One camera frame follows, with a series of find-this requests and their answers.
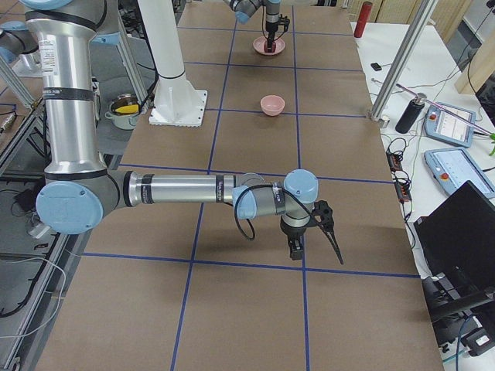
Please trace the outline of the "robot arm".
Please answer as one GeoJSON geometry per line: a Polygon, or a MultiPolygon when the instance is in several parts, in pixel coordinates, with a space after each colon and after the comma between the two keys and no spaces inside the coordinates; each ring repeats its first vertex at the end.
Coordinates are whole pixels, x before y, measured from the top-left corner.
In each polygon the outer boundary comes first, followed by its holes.
{"type": "Polygon", "coordinates": [[[275,34],[282,24],[280,13],[280,1],[262,0],[226,0],[225,3],[235,13],[238,22],[245,24],[256,13],[259,8],[265,10],[265,37],[264,51],[274,53],[276,51],[275,34]]]}
{"type": "Polygon", "coordinates": [[[322,226],[319,183],[309,171],[296,169],[278,183],[259,175],[141,175],[137,165],[151,166],[171,155],[184,164],[189,141],[166,139],[162,124],[201,125],[207,92],[187,80],[172,4],[138,4],[158,76],[151,128],[139,127],[130,140],[124,171],[101,160],[96,143],[90,42],[118,21],[114,1],[27,1],[26,21],[39,40],[43,98],[49,124],[51,161],[46,183],[36,198],[39,218],[53,230],[70,235],[95,228],[116,209],[154,203],[229,203],[236,221],[280,216],[289,255],[304,255],[303,236],[322,226]]]}

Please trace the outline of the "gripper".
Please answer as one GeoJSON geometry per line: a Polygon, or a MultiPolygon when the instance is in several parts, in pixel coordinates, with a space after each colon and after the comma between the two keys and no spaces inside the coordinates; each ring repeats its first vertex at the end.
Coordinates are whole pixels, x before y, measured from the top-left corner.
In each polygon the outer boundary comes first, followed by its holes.
{"type": "Polygon", "coordinates": [[[289,257],[292,260],[301,260],[303,258],[303,237],[307,226],[292,226],[280,219],[281,231],[287,236],[289,257]]]}
{"type": "Polygon", "coordinates": [[[266,22],[265,23],[265,31],[268,35],[266,38],[266,41],[265,41],[265,51],[266,52],[274,52],[276,49],[275,34],[278,31],[278,23],[277,22],[266,22]]]}

